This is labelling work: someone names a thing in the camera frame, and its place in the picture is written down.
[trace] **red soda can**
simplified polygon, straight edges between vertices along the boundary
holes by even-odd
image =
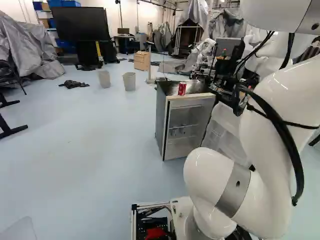
[[[184,96],[186,94],[186,89],[187,89],[187,82],[181,81],[179,83],[178,95]]]

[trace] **wooden box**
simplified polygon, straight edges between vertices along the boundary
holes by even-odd
[[[50,7],[47,2],[42,2],[41,6],[42,6],[42,10],[50,11]]]
[[[134,68],[142,71],[147,71],[149,62],[150,62],[150,54],[146,51],[137,51],[134,56]]]

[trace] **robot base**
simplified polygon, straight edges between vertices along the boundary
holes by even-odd
[[[174,198],[170,202],[133,204],[131,209],[131,240],[142,239],[139,234],[141,230],[141,226],[139,226],[140,213],[148,211],[156,213],[159,209],[168,210],[167,232],[171,235],[169,235],[168,239],[211,240],[198,229],[194,219],[193,207],[194,204],[188,196]],[[252,240],[252,238],[248,232],[238,226],[225,240]]]

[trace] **black cloth on floor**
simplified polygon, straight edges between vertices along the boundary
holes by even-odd
[[[89,87],[89,84],[86,84],[85,82],[81,83],[79,81],[72,81],[72,80],[67,80],[63,84],[60,84],[59,87],[66,87],[67,89],[74,89],[77,87],[80,88],[85,88]]]

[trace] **computer monitor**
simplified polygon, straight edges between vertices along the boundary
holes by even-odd
[[[235,37],[217,37],[215,41],[217,43],[216,56],[221,56],[224,49],[226,49],[225,55],[231,57],[235,46],[240,45],[242,40]]]
[[[52,7],[58,36],[62,40],[110,40],[103,7]]]

